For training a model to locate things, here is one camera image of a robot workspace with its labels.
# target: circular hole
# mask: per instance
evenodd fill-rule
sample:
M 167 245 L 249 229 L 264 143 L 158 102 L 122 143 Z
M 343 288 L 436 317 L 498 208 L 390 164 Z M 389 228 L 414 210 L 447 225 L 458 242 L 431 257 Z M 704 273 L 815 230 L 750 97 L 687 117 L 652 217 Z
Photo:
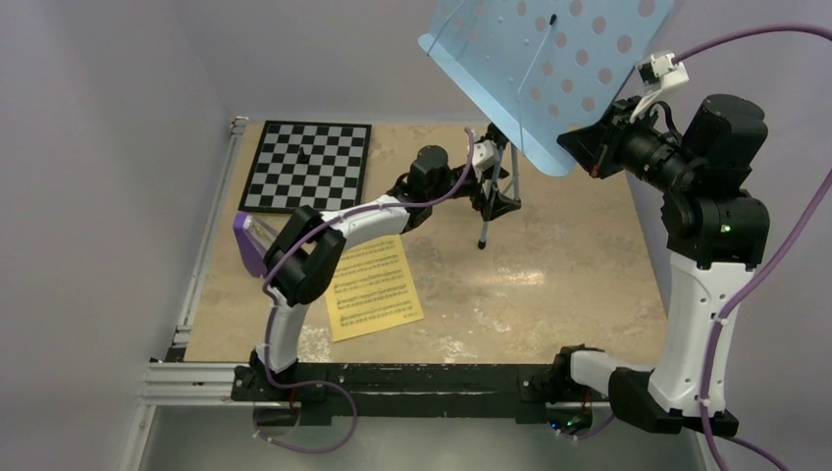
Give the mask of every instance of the circular hole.
M 572 3 L 569 4 L 569 14 L 573 17 L 580 15 L 583 10 L 584 4 L 581 3 L 581 0 L 572 0 Z
M 604 17 L 598 17 L 593 20 L 593 31 L 596 34 L 601 34 L 606 29 L 606 20 Z
M 612 81 L 612 71 L 606 67 L 598 71 L 598 81 L 604 85 Z
M 652 15 L 652 12 L 655 11 L 655 1 L 653 0 L 642 0 L 639 2 L 639 15 L 647 18 Z
M 618 38 L 618 52 L 629 52 L 633 47 L 633 38 L 627 34 L 623 34 Z
M 590 112 L 596 109 L 596 101 L 592 96 L 588 96 L 581 101 L 581 106 L 584 108 L 584 111 Z
M 587 52 L 586 49 L 581 49 L 575 53 L 575 62 L 578 63 L 579 66 L 586 66 L 588 62 L 590 62 L 590 53 Z

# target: light blue music stand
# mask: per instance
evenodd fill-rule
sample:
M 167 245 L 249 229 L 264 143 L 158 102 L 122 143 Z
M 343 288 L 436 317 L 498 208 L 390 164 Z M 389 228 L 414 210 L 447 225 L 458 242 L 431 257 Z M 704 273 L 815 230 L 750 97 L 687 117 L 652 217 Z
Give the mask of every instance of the light blue music stand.
M 559 177 L 574 161 L 557 136 L 601 118 L 678 3 L 440 0 L 419 45 L 538 170 Z

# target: black bracket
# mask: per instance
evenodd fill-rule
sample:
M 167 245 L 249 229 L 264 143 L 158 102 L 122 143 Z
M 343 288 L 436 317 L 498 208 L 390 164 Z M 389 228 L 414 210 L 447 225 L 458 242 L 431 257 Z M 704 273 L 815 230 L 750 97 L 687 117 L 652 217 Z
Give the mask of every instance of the black bracket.
M 295 210 L 263 257 L 267 272 L 293 245 L 323 222 L 321 213 L 309 206 Z M 308 253 L 302 248 L 295 252 L 271 282 L 286 297 L 290 306 L 298 302 L 309 304 L 324 294 L 346 245 L 343 234 L 332 228 L 326 228 L 311 241 L 315 242 L 315 247 Z

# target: wire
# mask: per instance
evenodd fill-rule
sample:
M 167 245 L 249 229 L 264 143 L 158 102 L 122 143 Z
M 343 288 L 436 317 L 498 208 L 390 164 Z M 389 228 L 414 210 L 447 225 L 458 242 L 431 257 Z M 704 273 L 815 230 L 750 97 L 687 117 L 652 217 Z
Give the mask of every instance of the wire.
M 805 32 L 807 34 L 814 34 L 815 36 L 820 36 L 832 41 L 832 30 L 827 29 L 823 26 L 806 25 L 802 23 L 782 23 L 776 25 L 758 26 L 749 29 L 743 29 L 737 32 L 733 32 L 731 34 L 726 34 L 724 36 L 719 36 L 714 39 L 711 39 L 708 42 L 704 42 L 698 46 L 692 47 L 691 49 L 688 49 L 687 51 L 674 57 L 673 64 L 678 64 L 710 48 L 716 47 L 721 44 L 725 44 L 726 42 L 742 39 L 744 37 L 756 36 L 758 34 L 786 31 Z
M 609 414 L 609 417 L 604 419 L 604 421 L 601 422 L 600 425 L 598 425 L 594 429 L 591 429 L 586 434 L 581 434 L 581 435 L 563 434 L 563 435 L 565 435 L 566 437 L 571 437 L 572 440 L 575 440 L 575 441 L 591 439 L 592 437 L 596 436 L 597 434 L 603 432 L 603 429 L 607 428 L 609 426 L 609 424 L 612 423 L 613 420 L 615 420 L 615 416 L 612 415 L 612 414 Z
M 684 61 L 688 58 L 691 58 L 701 52 L 704 52 L 712 47 L 716 47 L 720 44 L 725 44 L 727 42 L 731 42 L 737 39 L 741 39 L 743 37 L 749 36 L 756 36 L 758 34 L 765 34 L 769 32 L 783 32 L 783 31 L 794 31 L 794 32 L 805 32 L 808 34 L 813 34 L 816 36 L 823 37 L 832 41 L 832 29 L 827 29 L 822 26 L 814 26 L 814 25 L 804 25 L 804 24 L 778 24 L 778 25 L 769 25 L 769 26 L 759 26 L 751 29 L 744 29 L 741 31 L 737 31 L 731 34 L 727 34 L 724 36 L 717 37 L 715 39 L 711 39 L 708 42 L 704 42 L 696 47 L 693 47 L 682 54 L 679 54 L 673 59 L 673 63 L 679 63 Z M 786 237 L 786 240 L 783 241 L 783 244 L 780 245 L 780 248 L 774 253 L 774 256 L 771 257 L 771 260 L 765 264 L 765 266 L 760 269 L 760 271 L 756 274 L 754 278 L 747 285 L 745 285 L 742 289 L 740 289 L 736 294 L 734 294 L 731 299 L 728 300 L 727 303 L 722 307 L 719 311 L 719 314 L 716 317 L 717 321 L 728 319 L 731 315 L 731 311 L 733 311 L 739 304 L 745 299 L 752 291 L 756 289 L 767 277 L 771 274 L 775 267 L 780 263 L 783 257 L 786 256 L 786 253 L 792 248 L 794 245 L 795 240 L 798 239 L 800 234 L 803 232 L 808 220 L 811 218 L 814 211 L 817 209 L 817 206 L 820 204 L 820 201 L 823 200 L 823 197 L 826 196 L 827 191 L 829 191 L 829 187 L 832 185 L 832 170 L 826 175 L 826 179 L 820 185 L 820 188 L 817 189 L 817 192 L 812 197 L 809 204 L 806 206 L 806 210 L 801 215 L 801 218 L 792 228 L 792 231 Z M 707 348 L 705 350 L 705 360 L 704 366 L 702 368 L 702 384 L 700 389 L 700 398 L 701 400 L 705 400 L 708 398 L 708 393 L 710 392 L 710 379 L 713 375 L 713 362 L 716 357 L 716 347 L 719 343 L 719 336 L 722 334 L 722 324 L 720 322 L 714 322 L 713 327 L 710 331 L 710 337 L 707 342 Z M 710 428 L 710 421 L 708 420 L 708 411 L 707 406 L 704 403 L 700 404 L 700 414 L 702 417 L 702 431 L 705 435 L 705 440 L 707 441 L 707 447 L 710 449 L 711 454 L 713 455 L 714 461 L 716 461 L 717 466 L 722 471 L 728 471 L 728 464 L 725 462 L 725 459 L 719 453 L 719 450 L 716 449 L 716 442 L 713 439 L 713 431 Z M 748 442 L 743 441 L 742 439 L 734 439 L 732 442 L 745 446 L 746 448 L 750 449 L 761 455 L 762 457 L 771 461 L 772 464 L 777 466 L 781 470 L 788 470 L 785 464 L 782 461 L 778 460 L 774 456 L 772 456 L 767 451 L 763 450 L 762 448 L 749 444 Z
M 739 446 L 744 446 L 744 447 L 750 449 L 751 451 L 759 454 L 763 458 L 771 461 L 771 463 L 774 464 L 774 466 L 777 466 L 777 469 L 780 469 L 781 471 L 789 471 L 789 468 L 786 466 L 786 463 L 784 463 L 783 461 L 780 461 L 779 459 L 777 459 L 776 456 L 774 456 L 773 454 L 769 453 L 768 451 L 760 448 L 757 445 L 746 442 L 743 439 L 738 439 L 737 437 L 730 437 L 730 438 L 726 438 L 725 440 L 727 440 L 728 442 L 733 442 L 733 443 L 735 443 Z
M 270 360 L 269 360 L 269 358 L 270 358 L 270 347 L 271 347 L 269 345 L 269 339 L 272 336 L 272 329 L 273 329 L 274 324 L 275 324 L 275 319 L 277 318 L 278 307 L 280 306 L 280 300 L 270 290 L 271 282 L 274 279 L 274 277 L 278 274 L 278 272 L 281 270 L 281 268 L 284 266 L 286 261 L 289 258 L 291 258 L 292 255 L 294 255 L 295 252 L 297 252 L 300 249 L 300 247 L 303 246 L 304 243 L 308 242 L 313 237 L 315 237 L 317 234 L 319 234 L 320 232 L 322 232 L 323 230 L 325 230 L 326 228 L 328 228 L 329 226 L 331 226 L 335 223 L 338 223 L 340 221 L 348 219 L 352 216 L 355 216 L 356 214 L 365 213 L 365 212 L 368 212 L 368 211 L 381 211 L 381 210 L 388 209 L 388 208 L 414 208 L 414 209 L 429 208 L 431 206 L 435 206 L 437 204 L 440 204 L 440 203 L 448 200 L 451 196 L 453 196 L 454 193 L 456 193 L 456 191 L 458 189 L 460 189 L 462 187 L 462 184 L 465 182 L 465 178 L 468 177 L 468 173 L 471 171 L 471 167 L 472 167 L 472 163 L 473 163 L 473 159 L 474 159 L 474 133 L 468 128 L 465 129 L 465 133 L 468 134 L 468 157 L 466 158 L 466 161 L 465 161 L 465 168 L 462 170 L 462 175 L 459 177 L 459 180 L 456 181 L 454 186 L 445 195 L 443 195 L 440 198 L 435 199 L 433 201 L 427 201 L 427 202 L 424 202 L 424 203 L 398 202 L 398 203 L 381 204 L 381 205 L 364 205 L 364 206 L 358 206 L 358 207 L 355 207 L 355 208 L 348 209 L 348 210 L 344 211 L 343 213 L 341 213 L 340 215 L 338 215 L 337 217 L 335 217 L 335 218 L 333 218 L 329 221 L 324 222 L 323 224 L 319 225 L 318 227 L 314 228 L 313 230 L 309 231 L 306 235 L 301 237 L 298 242 L 296 242 L 289 250 L 286 251 L 286 254 L 283 257 L 281 257 L 280 260 L 278 260 L 278 263 L 275 264 L 275 266 L 272 268 L 272 270 L 269 271 L 269 274 L 266 275 L 266 278 L 263 281 L 263 292 L 266 293 L 266 295 L 268 295 L 272 299 L 272 309 L 269 311 L 269 320 L 266 323 L 266 334 L 265 334 L 265 338 L 263 340 L 263 356 L 264 356 L 263 363 L 266 367 L 265 368 L 266 369 L 266 378 L 269 380 L 269 383 L 272 386 L 274 386 L 275 388 L 281 389 L 281 390 L 289 390 L 289 389 L 295 389 L 295 388 L 303 388 L 303 387 L 312 386 L 312 385 L 315 385 L 315 386 L 320 385 L 320 386 L 326 386 L 328 388 L 332 388 L 332 389 L 338 391 L 339 393 L 343 394 L 343 396 L 346 398 L 346 401 L 349 403 L 349 407 L 352 409 L 352 422 L 349 426 L 349 430 L 347 431 L 346 435 L 341 440 L 339 440 L 337 443 L 335 443 L 333 445 L 328 445 L 328 446 L 324 446 L 324 447 L 320 447 L 320 448 L 309 448 L 309 447 L 305 447 L 305 446 L 292 445 L 292 444 L 287 444 L 285 442 L 276 441 L 273 438 L 268 437 L 265 433 L 263 433 L 263 431 L 260 430 L 259 426 L 257 425 L 257 421 L 254 420 L 254 435 L 256 437 L 259 437 L 260 439 L 265 440 L 266 442 L 268 442 L 272 445 L 277 445 L 277 446 L 281 446 L 283 448 L 286 448 L 286 449 L 289 449 L 289 450 L 292 450 L 292 451 L 297 451 L 297 452 L 300 452 L 300 453 L 309 453 L 309 454 L 320 454 L 320 453 L 326 453 L 326 452 L 329 452 L 329 451 L 333 451 L 335 449 L 338 449 L 338 448 L 342 447 L 344 444 L 349 442 L 349 439 L 352 438 L 352 435 L 355 433 L 355 427 L 358 425 L 358 407 L 355 405 L 355 399 L 352 398 L 352 395 L 346 389 L 344 389 L 341 385 L 338 385 L 336 383 L 332 383 L 332 382 L 329 382 L 329 381 L 323 381 L 323 380 L 321 380 L 321 381 L 311 380 L 311 381 L 301 381 L 299 383 L 292 383 L 292 384 L 281 384 L 281 383 L 278 383 L 278 381 L 272 376 L 272 368 L 271 368 L 271 363 L 270 363 Z

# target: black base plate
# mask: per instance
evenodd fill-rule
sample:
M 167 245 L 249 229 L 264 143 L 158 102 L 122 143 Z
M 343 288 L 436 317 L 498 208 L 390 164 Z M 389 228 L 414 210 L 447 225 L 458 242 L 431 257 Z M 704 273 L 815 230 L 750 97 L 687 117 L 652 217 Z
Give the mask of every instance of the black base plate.
M 363 417 L 506 418 L 543 424 L 548 402 L 584 398 L 582 392 L 541 387 L 550 369 L 542 364 L 295 363 L 276 380 L 337 383 L 352 394 Z M 290 393 L 269 384 L 253 351 L 248 366 L 234 369 L 232 400 L 286 401 Z M 302 403 L 300 425 L 329 425 L 335 416 L 352 415 L 344 396 L 331 388 L 300 388 L 295 400 Z M 594 394 L 592 400 L 601 399 Z

